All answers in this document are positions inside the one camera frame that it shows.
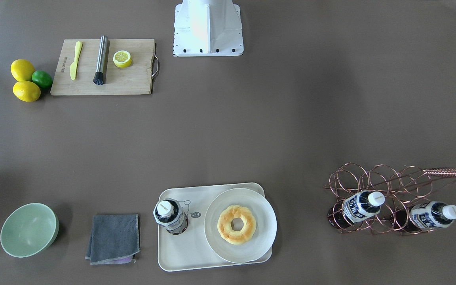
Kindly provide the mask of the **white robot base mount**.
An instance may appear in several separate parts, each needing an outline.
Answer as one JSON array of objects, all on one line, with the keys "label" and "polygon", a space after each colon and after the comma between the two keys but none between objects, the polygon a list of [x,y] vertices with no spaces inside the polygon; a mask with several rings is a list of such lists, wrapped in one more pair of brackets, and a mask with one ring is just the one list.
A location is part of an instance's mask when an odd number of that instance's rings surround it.
[{"label": "white robot base mount", "polygon": [[240,7],[231,0],[184,0],[175,6],[173,55],[241,56]]}]

